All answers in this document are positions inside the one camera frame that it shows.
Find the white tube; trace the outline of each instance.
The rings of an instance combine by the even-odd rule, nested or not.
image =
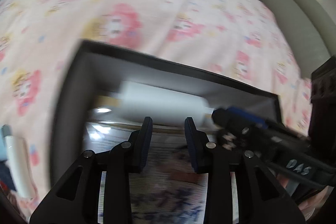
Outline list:
[[[209,111],[202,97],[130,81],[121,83],[119,95],[117,115],[136,122],[150,116],[155,124],[183,126],[192,117],[199,127]]]
[[[7,158],[10,173],[19,196],[34,198],[35,191],[29,172],[28,154],[23,138],[6,136]]]

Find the screw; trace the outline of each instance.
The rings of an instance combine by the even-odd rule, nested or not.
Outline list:
[[[248,128],[248,127],[245,127],[245,128],[241,131],[241,133],[242,133],[243,135],[246,135],[248,131],[249,131],[249,128]]]
[[[213,143],[213,142],[208,142],[208,143],[206,144],[206,147],[207,147],[207,148],[210,148],[210,149],[213,149],[213,148],[216,147],[216,144]]]
[[[251,150],[246,150],[244,152],[245,157],[252,158],[254,156],[254,153]]]
[[[122,148],[130,148],[131,147],[131,143],[130,142],[123,142],[123,143],[121,143],[121,147]]]
[[[92,150],[85,150],[83,152],[83,156],[86,158],[90,158],[93,155],[93,151]]]

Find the floral patterned fabric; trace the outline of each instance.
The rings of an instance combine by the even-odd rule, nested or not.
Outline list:
[[[1,0],[0,20],[0,123],[29,145],[37,196],[19,203],[30,211],[50,187],[54,107],[81,38],[276,93],[286,125],[307,133],[310,81],[259,0]]]

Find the open box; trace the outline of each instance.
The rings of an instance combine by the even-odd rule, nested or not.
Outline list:
[[[281,122],[275,94],[209,71],[85,40],[69,68],[55,111],[50,144],[51,185],[82,152],[85,122],[95,97],[117,92],[123,80],[201,96],[215,109],[236,106]]]

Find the light blue object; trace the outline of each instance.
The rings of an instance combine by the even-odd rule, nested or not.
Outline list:
[[[7,160],[5,137],[11,135],[11,128],[5,124],[0,128],[0,161]]]

